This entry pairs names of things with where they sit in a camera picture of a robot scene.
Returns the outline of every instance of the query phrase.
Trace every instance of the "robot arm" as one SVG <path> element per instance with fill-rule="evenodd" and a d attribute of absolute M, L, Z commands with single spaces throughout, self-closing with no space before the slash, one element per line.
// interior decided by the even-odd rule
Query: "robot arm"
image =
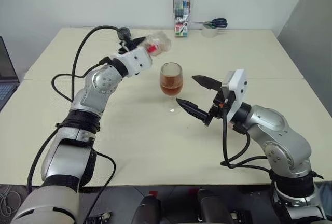
<path fill-rule="evenodd" d="M 67 117 L 57 125 L 58 132 L 41 168 L 44 183 L 28 195 L 13 224 L 77 223 L 78 189 L 93 175 L 97 154 L 92 147 L 108 98 L 124 77 L 150 68 L 150 56 L 169 47 L 165 34 L 156 33 L 131 51 L 123 46 L 108 64 L 86 76 L 85 86 L 76 94 Z"/>
<path fill-rule="evenodd" d="M 243 103 L 247 81 L 243 69 L 230 72 L 225 83 L 205 76 L 192 77 L 200 85 L 217 91 L 208 113 L 197 105 L 177 99 L 189 114 L 209 125 L 213 117 L 220 119 L 227 111 L 227 122 L 233 129 L 247 132 L 262 148 L 271 166 L 272 204 L 284 222 L 302 218 L 326 219 L 311 170 L 309 143 L 293 131 L 279 112 Z"/>

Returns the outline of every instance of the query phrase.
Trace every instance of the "brown liquid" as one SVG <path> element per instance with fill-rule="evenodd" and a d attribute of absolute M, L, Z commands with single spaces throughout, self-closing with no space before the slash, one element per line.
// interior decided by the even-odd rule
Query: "brown liquid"
<path fill-rule="evenodd" d="M 160 76 L 160 88 L 164 94 L 175 96 L 181 92 L 183 86 L 182 75 L 177 76 Z"/>
<path fill-rule="evenodd" d="M 163 85 L 160 85 L 160 88 L 161 90 L 164 92 L 164 94 L 168 95 L 168 96 L 175 96 L 177 95 L 178 93 L 181 92 L 181 89 L 182 89 L 182 84 L 176 88 L 167 88 Z"/>

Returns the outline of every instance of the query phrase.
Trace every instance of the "wine glass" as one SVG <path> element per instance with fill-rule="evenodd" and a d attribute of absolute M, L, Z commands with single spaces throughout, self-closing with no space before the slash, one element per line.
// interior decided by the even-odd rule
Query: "wine glass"
<path fill-rule="evenodd" d="M 160 88 L 169 96 L 167 109 L 170 113 L 178 113 L 179 107 L 175 96 L 181 92 L 183 86 L 182 68 L 175 62 L 165 63 L 160 69 Z"/>

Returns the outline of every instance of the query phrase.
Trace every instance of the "table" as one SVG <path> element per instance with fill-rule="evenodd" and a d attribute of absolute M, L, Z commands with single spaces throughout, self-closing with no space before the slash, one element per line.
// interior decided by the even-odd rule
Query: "table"
<path fill-rule="evenodd" d="M 71 73 L 76 51 L 90 29 L 62 29 L 25 79 L 51 79 L 59 73 Z M 132 30 L 133 37 L 146 36 L 158 30 Z M 303 76 L 270 30 L 224 30 L 214 38 L 203 37 L 199 30 L 190 30 L 188 38 L 175 38 L 173 30 L 163 30 L 172 41 L 169 52 L 154 58 L 151 69 L 159 73 L 166 62 L 177 62 L 184 76 L 208 75 L 223 79 L 227 72 L 244 68 L 251 79 L 302 79 Z M 113 30 L 94 33 L 86 42 L 77 64 L 83 74 L 101 58 L 119 49 Z"/>
<path fill-rule="evenodd" d="M 76 89 L 83 83 L 83 80 L 77 80 Z M 57 85 L 69 94 L 69 79 L 60 79 Z M 179 97 L 208 110 L 214 95 L 215 92 L 186 79 Z M 118 170 L 110 185 L 270 183 L 265 172 L 220 166 L 221 122 L 214 119 L 206 128 L 184 111 L 171 115 L 163 106 L 165 100 L 154 70 L 124 79 L 111 96 L 94 146 L 117 162 Z M 249 79 L 245 101 L 281 112 L 289 125 L 309 141 L 313 169 L 325 180 L 332 180 L 330 165 L 322 159 L 328 158 L 332 150 L 329 132 L 332 118 L 305 80 Z M 50 79 L 23 81 L 0 113 L 2 184 L 26 183 L 35 154 L 54 129 L 54 124 L 66 117 L 69 106 L 69 102 L 53 92 Z M 231 156 L 243 147 L 245 137 L 234 131 L 228 134 Z M 252 142 L 244 157 L 254 155 L 262 155 L 262 150 Z M 267 161 L 254 164 L 268 167 Z M 41 161 L 34 185 L 42 183 L 40 165 Z M 103 185 L 111 172 L 110 162 L 98 158 L 89 185 Z"/>

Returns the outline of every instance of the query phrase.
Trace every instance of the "red object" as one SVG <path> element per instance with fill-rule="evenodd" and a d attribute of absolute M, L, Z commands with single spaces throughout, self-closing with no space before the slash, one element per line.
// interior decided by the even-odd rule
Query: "red object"
<path fill-rule="evenodd" d="M 149 194 L 152 194 L 154 197 L 157 197 L 158 192 L 157 191 L 149 191 Z"/>
<path fill-rule="evenodd" d="M 191 188 L 188 190 L 188 194 L 191 194 L 191 195 L 197 194 L 198 191 L 199 191 L 198 188 Z"/>
<path fill-rule="evenodd" d="M 152 52 L 155 52 L 156 50 L 157 50 L 156 45 L 153 45 L 153 46 L 150 46 L 150 48 L 147 49 L 147 52 L 152 53 Z"/>

